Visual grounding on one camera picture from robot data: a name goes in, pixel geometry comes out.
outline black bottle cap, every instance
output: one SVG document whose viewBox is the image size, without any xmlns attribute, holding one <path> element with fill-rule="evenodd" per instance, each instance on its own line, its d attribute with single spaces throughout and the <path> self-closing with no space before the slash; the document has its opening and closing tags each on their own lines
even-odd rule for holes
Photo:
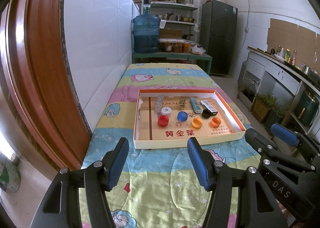
<svg viewBox="0 0 320 228">
<path fill-rule="evenodd" d="M 144 5 L 150 5 L 150 4 L 151 4 L 151 0 L 144 0 L 144 1 L 143 1 L 143 4 L 144 4 Z"/>
<path fill-rule="evenodd" d="M 210 118 L 212 115 L 213 115 L 212 112 L 211 112 L 210 110 L 208 110 L 208 109 L 204 109 L 204 110 L 202 111 L 202 117 L 203 117 L 203 118 L 208 119 L 208 118 Z"/>
</svg>

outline refrigerator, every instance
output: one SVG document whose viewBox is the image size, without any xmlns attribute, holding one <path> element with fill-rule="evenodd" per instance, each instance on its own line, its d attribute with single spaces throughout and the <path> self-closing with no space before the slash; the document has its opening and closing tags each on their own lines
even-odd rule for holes
<svg viewBox="0 0 320 228">
<path fill-rule="evenodd" d="M 210 73 L 227 75 L 235 43 L 238 9 L 220 1 L 202 5 L 200 44 L 212 57 Z"/>
</svg>

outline green table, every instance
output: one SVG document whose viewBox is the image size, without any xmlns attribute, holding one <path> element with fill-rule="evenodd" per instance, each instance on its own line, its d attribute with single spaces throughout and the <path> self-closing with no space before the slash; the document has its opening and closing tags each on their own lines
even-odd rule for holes
<svg viewBox="0 0 320 228">
<path fill-rule="evenodd" d="M 184 58 L 184 59 L 196 59 L 196 60 L 205 60 L 205 72 L 209 75 L 212 57 L 207 54 L 194 55 L 188 53 L 174 53 L 174 52 L 156 52 L 156 53 L 136 53 L 132 54 L 132 63 L 139 63 L 140 58 L 152 58 L 152 57 L 166 57 L 166 58 Z"/>
</svg>

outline tiled floor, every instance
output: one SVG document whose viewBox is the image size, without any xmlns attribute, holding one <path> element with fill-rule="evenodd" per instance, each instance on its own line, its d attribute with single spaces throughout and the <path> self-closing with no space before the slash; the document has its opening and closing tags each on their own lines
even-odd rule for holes
<svg viewBox="0 0 320 228">
<path fill-rule="evenodd" d="M 21 184 L 16 193 L 0 189 L 0 201 L 17 228 L 29 228 L 32 218 L 51 181 L 25 158 L 19 164 Z"/>
<path fill-rule="evenodd" d="M 221 89 L 224 90 L 224 92 L 233 100 L 233 102 L 238 106 L 238 108 L 243 112 L 243 114 L 247 117 L 247 119 L 250 121 L 252 127 L 261 133 L 263 136 L 267 138 L 271 138 L 271 136 L 268 135 L 266 129 L 263 127 L 262 124 L 258 122 L 258 120 L 251 114 L 251 112 L 248 110 L 248 108 L 237 98 L 238 94 L 238 84 L 237 81 L 232 78 L 231 76 L 227 75 L 225 77 L 223 76 L 211 76 L 211 78 L 220 86 Z M 278 148 L 281 152 L 285 154 L 290 154 L 291 150 L 289 149 L 288 145 L 286 145 L 284 142 L 282 142 L 279 139 L 275 140 Z"/>
</svg>

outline white bottle cap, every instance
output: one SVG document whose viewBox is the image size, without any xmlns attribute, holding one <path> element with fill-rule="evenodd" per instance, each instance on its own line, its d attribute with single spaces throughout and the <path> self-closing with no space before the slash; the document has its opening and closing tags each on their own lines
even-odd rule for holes
<svg viewBox="0 0 320 228">
<path fill-rule="evenodd" d="M 170 117 L 171 109 L 169 107 L 163 107 L 161 109 L 161 114 Z"/>
</svg>

